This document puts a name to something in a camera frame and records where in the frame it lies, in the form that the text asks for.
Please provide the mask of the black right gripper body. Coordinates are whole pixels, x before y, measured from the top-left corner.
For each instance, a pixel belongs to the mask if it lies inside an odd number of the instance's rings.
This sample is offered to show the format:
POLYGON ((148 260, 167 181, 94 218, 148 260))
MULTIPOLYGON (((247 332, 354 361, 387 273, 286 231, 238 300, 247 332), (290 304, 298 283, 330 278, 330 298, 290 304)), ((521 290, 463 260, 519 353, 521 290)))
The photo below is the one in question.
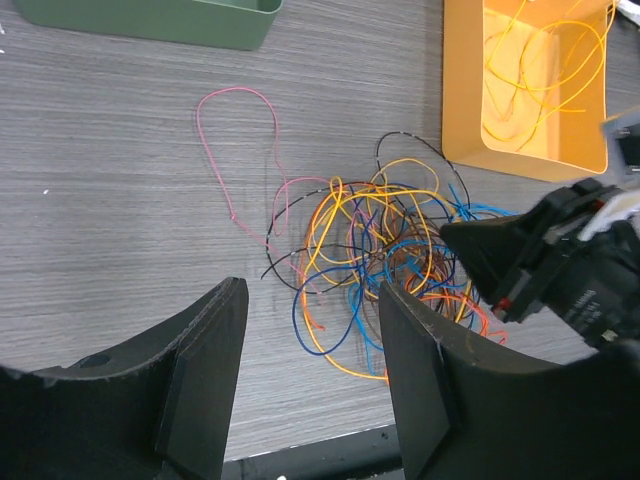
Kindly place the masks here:
POLYGON ((587 179, 505 217, 493 313, 523 322, 546 307, 593 348, 639 337, 639 192, 587 179))

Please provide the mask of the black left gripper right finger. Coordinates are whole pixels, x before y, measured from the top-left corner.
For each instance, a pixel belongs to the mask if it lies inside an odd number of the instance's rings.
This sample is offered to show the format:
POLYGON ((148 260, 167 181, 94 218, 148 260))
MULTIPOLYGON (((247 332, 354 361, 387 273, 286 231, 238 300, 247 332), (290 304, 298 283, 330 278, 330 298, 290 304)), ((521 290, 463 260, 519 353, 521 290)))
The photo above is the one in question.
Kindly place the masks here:
POLYGON ((409 479, 635 479, 639 345, 559 365, 511 350, 391 284, 379 318, 409 479))

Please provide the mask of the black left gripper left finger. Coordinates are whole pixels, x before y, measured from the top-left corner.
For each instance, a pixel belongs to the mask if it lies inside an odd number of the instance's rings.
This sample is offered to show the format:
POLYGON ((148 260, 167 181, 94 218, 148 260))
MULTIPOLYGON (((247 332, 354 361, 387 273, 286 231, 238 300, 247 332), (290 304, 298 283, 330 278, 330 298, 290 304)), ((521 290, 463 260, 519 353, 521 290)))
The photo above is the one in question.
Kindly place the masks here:
POLYGON ((3 367, 2 477, 219 478, 248 303, 246 282, 230 277, 69 367, 3 367))

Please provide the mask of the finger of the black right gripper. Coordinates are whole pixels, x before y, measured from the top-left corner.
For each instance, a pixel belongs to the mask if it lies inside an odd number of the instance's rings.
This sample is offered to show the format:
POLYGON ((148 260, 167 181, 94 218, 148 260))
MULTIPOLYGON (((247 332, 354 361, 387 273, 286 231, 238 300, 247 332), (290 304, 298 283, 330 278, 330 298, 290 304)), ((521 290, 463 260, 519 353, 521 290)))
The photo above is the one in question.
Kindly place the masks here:
POLYGON ((527 212, 447 224, 440 235, 476 284, 481 298, 496 305, 510 293, 510 273, 529 267, 523 256, 526 247, 539 246, 549 226, 549 213, 527 212))

